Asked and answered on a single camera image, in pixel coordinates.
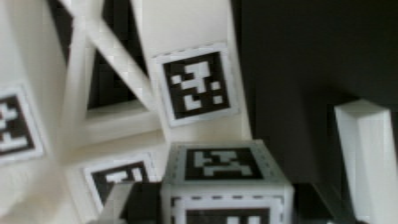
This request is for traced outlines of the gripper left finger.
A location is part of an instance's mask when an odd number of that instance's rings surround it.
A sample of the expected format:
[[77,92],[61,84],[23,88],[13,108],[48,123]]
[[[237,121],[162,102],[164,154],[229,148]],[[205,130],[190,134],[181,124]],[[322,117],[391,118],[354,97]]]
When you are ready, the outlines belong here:
[[114,186],[100,216],[87,224],[160,224],[158,182]]

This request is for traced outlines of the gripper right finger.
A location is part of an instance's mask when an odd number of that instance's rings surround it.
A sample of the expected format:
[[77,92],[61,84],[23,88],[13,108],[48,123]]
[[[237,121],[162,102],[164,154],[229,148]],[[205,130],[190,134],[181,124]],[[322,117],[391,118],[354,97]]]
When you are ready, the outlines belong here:
[[293,187],[293,224],[368,224],[356,218],[350,203],[333,186],[299,183]]

